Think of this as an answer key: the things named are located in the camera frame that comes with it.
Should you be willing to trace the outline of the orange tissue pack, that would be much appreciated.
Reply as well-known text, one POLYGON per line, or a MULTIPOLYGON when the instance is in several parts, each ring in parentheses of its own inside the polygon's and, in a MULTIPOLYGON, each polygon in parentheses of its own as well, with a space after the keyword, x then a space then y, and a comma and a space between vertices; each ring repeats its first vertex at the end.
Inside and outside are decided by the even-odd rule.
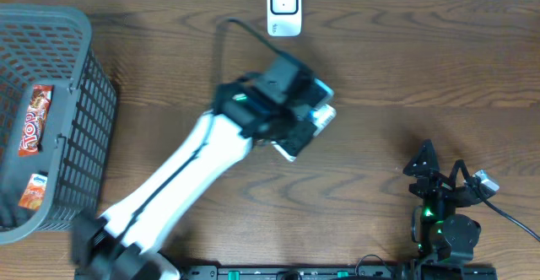
POLYGON ((46 194, 47 177, 40 174, 32 174, 18 205, 33 211, 38 210, 43 203, 46 194))

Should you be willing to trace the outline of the red Top chocolate bar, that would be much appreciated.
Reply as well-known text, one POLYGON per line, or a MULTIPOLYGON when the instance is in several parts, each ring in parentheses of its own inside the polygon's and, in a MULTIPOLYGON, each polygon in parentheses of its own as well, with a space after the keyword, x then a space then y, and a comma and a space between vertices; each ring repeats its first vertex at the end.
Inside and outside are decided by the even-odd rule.
POLYGON ((21 140, 19 157, 39 153, 41 138, 44 134, 46 119, 51 105, 54 87, 52 85, 35 84, 30 103, 27 107, 21 140))

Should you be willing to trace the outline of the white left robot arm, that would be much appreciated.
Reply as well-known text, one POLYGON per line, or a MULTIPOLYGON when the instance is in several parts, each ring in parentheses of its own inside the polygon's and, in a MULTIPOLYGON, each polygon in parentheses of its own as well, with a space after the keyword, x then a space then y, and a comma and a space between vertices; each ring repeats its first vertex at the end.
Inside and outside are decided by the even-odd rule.
POLYGON ((160 250, 189 207, 256 141, 293 161, 336 115, 317 78, 242 77, 216 88, 184 143, 133 193, 98 218, 73 221, 72 260, 93 279, 179 279, 160 250))

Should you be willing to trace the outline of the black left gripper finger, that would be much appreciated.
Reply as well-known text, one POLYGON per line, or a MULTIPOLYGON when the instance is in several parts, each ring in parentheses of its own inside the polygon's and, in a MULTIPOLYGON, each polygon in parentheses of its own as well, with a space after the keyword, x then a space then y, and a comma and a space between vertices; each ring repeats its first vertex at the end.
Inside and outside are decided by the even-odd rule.
POLYGON ((313 110, 322 108, 331 98, 332 89, 314 78, 292 96, 290 108, 296 117, 306 118, 313 110))
POLYGON ((298 121, 288 131, 285 138, 279 139, 274 145, 284 155, 297 156, 311 141, 316 126, 310 121, 298 121))

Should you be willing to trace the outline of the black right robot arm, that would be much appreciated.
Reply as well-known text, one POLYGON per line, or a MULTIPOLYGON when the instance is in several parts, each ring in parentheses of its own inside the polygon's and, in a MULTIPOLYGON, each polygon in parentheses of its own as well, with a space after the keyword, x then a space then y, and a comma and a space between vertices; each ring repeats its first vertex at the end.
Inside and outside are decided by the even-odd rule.
POLYGON ((459 207, 480 202, 478 184, 464 161, 458 159, 449 175, 440 172, 433 143, 426 139, 419 151, 403 169, 413 177, 409 192, 422 200, 412 215, 411 236, 418 244, 418 253, 425 261, 463 265, 473 259, 473 248, 481 227, 469 217, 458 214, 459 207))

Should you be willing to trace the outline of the white Panadol box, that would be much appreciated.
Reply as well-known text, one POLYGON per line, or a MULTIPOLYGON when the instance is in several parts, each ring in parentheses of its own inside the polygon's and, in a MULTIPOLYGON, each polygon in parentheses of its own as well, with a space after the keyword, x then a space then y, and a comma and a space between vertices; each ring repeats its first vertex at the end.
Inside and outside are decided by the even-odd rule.
MULTIPOLYGON (((318 110, 313 110, 306 118, 298 118, 295 116, 295 122, 294 122, 294 125, 296 122, 298 121, 310 121, 312 122, 315 126, 316 126, 316 131, 314 132, 313 134, 313 138, 317 137, 326 127, 327 125, 333 120, 333 118, 336 116, 337 112, 336 110, 331 107, 328 102, 322 106, 322 108, 318 109, 318 110)), ((293 162, 296 160, 297 156, 288 156, 288 155, 284 155, 280 150, 278 150, 276 147, 275 147, 275 143, 278 141, 279 139, 277 140, 273 140, 272 141, 272 145, 274 146, 274 148, 280 152, 289 162, 293 162)))

